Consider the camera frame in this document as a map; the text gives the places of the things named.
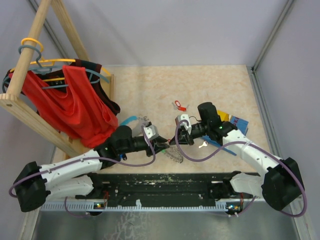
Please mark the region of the steel key ring disc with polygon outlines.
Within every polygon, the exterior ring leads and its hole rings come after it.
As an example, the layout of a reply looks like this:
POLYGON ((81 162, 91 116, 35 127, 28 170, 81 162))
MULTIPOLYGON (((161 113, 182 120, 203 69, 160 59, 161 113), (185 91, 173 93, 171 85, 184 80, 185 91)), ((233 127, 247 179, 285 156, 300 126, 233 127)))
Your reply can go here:
POLYGON ((184 157, 176 146, 170 146, 165 150, 164 153, 167 157, 172 159, 174 162, 181 164, 184 161, 184 157))

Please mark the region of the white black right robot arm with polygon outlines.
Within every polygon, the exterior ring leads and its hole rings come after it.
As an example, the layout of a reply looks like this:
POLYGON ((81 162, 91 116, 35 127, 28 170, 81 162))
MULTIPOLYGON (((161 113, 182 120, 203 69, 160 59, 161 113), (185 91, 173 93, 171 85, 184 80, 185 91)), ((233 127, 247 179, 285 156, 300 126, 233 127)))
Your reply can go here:
POLYGON ((262 149, 249 140, 239 128, 228 120, 222 120, 216 107, 211 102, 204 102, 198 107, 200 120, 191 124, 188 114, 175 118, 176 129, 170 145, 193 145, 194 140, 209 137, 219 144, 219 148, 201 162, 209 160, 222 149, 235 153, 257 172, 250 175, 234 171, 222 181, 222 194, 235 198, 244 193, 262 198, 276 211, 282 211, 299 197, 303 199, 302 213, 307 209, 307 197, 302 176, 297 162, 288 157, 282 159, 262 149))

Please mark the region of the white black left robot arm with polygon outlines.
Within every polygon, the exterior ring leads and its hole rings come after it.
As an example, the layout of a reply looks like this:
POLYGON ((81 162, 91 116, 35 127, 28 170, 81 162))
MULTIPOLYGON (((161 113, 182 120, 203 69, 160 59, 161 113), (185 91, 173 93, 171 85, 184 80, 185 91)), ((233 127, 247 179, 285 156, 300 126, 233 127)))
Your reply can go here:
POLYGON ((105 142, 82 155, 52 164, 30 162, 10 187, 9 195, 18 200, 24 213, 56 199, 97 199, 104 192, 97 171, 115 164, 126 166, 127 154, 135 152, 145 152, 153 158, 136 167, 149 166, 157 153, 169 148, 167 139, 159 135, 154 125, 143 126, 141 131, 141 136, 132 136, 132 129, 121 125, 105 142))

